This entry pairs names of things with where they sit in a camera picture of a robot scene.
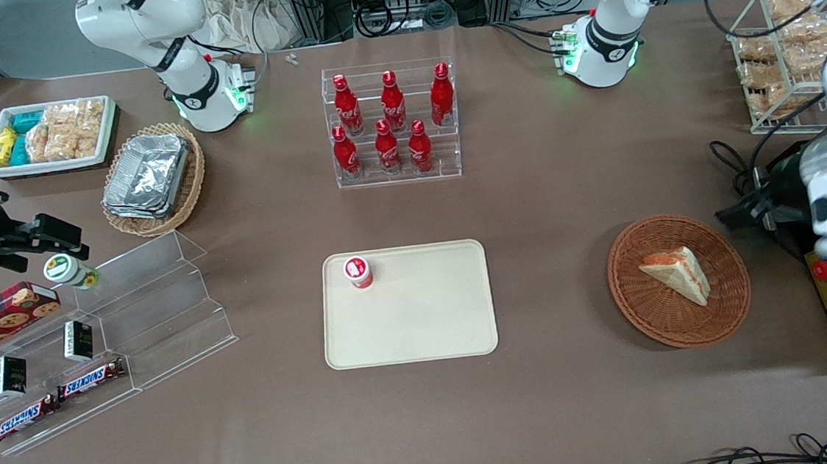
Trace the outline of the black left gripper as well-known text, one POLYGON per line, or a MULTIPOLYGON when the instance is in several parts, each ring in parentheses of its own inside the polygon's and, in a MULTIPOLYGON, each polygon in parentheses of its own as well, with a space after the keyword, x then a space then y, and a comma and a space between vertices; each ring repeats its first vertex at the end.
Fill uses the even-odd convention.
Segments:
POLYGON ((729 207, 714 213, 717 221, 730 232, 761 222, 765 230, 774 232, 779 224, 812 224, 807 188, 800 175, 801 151, 779 154, 771 163, 754 168, 755 194, 744 195, 729 207), (763 214, 759 212, 762 205, 763 214))

